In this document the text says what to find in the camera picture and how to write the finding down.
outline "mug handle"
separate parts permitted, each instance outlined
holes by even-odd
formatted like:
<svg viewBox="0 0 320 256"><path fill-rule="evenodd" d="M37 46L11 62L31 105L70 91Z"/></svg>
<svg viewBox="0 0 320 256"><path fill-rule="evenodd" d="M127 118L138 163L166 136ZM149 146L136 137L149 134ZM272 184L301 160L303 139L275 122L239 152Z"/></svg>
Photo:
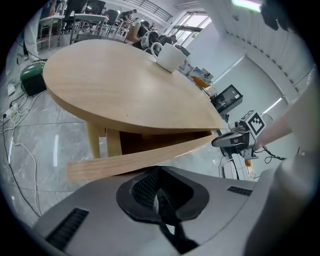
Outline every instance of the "mug handle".
<svg viewBox="0 0 320 256"><path fill-rule="evenodd" d="M155 47L155 46L160 46L161 49L163 48L163 46L162 46L162 44L159 43L159 42L154 42L154 43L151 45L151 48L150 48L151 53L152 53L153 57L157 58L157 56L156 56L156 54L155 54L155 52L154 52L154 47Z"/></svg>

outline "black panel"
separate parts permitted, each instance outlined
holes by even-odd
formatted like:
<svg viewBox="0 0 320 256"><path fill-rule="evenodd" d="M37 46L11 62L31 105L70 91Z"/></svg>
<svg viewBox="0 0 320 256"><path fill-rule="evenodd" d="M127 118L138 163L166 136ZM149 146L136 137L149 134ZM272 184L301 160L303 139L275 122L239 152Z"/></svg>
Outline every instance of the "black panel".
<svg viewBox="0 0 320 256"><path fill-rule="evenodd" d="M80 225L88 215L87 210L74 208L72 212L51 232L46 241L57 249L63 251Z"/></svg>
<svg viewBox="0 0 320 256"><path fill-rule="evenodd" d="M241 188L241 187L236 187L236 186L231 186L227 189L228 191L231 191L231 192L234 192L234 193L237 193L237 194L241 194L241 195L244 195L244 196L250 196L251 193L252 193L252 190L250 189L245 189L245 188Z"/></svg>
<svg viewBox="0 0 320 256"><path fill-rule="evenodd" d="M231 84L223 92L219 93L217 96L215 97L212 96L210 100L212 105L220 114L221 112L225 111L227 108L229 108L231 105L233 105L237 101L240 101L242 98L243 98L243 95Z"/></svg>

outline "chair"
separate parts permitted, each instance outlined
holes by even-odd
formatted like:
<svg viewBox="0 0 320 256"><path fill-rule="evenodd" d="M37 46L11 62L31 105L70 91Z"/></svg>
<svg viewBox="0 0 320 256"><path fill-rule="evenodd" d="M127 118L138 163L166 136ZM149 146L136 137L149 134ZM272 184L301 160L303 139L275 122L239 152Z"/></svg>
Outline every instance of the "chair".
<svg viewBox="0 0 320 256"><path fill-rule="evenodd" d="M118 19L119 13L117 10L107 10L104 15L108 15L109 16L109 20L106 23L107 25L109 25L107 31L106 31L106 37L108 37L110 30L112 28L112 26L116 23L116 20Z"/></svg>
<svg viewBox="0 0 320 256"><path fill-rule="evenodd" d="M186 48L184 48L180 45L177 45L177 44L174 47L179 49L185 56L188 57L190 55L190 52L188 52Z"/></svg>

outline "monitor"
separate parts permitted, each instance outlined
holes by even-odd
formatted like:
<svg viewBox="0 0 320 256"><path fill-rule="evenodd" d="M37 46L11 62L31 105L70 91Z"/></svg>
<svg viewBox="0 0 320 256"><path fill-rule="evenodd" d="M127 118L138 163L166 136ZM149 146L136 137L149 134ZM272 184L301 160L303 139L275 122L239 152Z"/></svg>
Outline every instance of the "monitor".
<svg viewBox="0 0 320 256"><path fill-rule="evenodd" d="M243 100L243 95L231 84L216 97L211 98L211 103L223 117L226 113L233 110Z"/></svg>
<svg viewBox="0 0 320 256"><path fill-rule="evenodd" d="M89 0L86 4L85 13L101 15L106 2L99 0Z"/></svg>

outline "vent slot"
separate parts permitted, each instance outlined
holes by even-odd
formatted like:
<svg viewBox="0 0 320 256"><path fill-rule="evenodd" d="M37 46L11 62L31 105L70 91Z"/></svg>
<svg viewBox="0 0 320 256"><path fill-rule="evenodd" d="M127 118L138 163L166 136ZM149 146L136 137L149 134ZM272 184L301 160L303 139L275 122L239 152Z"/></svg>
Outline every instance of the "vent slot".
<svg viewBox="0 0 320 256"><path fill-rule="evenodd" d="M46 241L63 251L88 215L87 210L74 208L72 212L51 232Z"/></svg>
<svg viewBox="0 0 320 256"><path fill-rule="evenodd" d="M241 194L241 195L244 195L244 196L250 196L251 193L252 193L252 190L250 189L245 189L245 188L241 188L241 187L236 187L236 186L231 186L227 189L228 191L231 191L231 192L234 192L234 193L237 193L237 194Z"/></svg>

